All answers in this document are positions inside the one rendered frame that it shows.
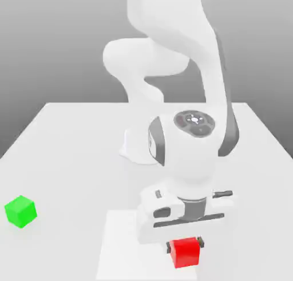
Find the small green cube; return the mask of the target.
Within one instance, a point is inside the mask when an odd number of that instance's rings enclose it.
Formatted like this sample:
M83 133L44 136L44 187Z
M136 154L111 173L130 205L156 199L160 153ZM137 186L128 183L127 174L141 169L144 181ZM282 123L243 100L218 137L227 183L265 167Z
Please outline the small green cube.
M24 228L37 217L34 201L20 195L5 205L8 221L18 228Z

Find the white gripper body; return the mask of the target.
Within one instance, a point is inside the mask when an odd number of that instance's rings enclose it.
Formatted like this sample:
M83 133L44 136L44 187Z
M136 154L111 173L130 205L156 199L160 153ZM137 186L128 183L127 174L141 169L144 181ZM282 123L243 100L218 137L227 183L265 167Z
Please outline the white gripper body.
M196 220L146 220L137 223L137 240L140 244L167 242L172 239L199 236L212 224L225 219L225 213L205 215Z

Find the small red cube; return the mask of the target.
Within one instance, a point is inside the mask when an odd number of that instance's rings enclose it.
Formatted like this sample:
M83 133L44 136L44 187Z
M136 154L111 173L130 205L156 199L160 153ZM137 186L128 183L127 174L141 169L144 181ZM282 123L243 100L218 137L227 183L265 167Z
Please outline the small red cube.
M199 264L200 243L197 238L171 240L169 245L175 268L196 266Z

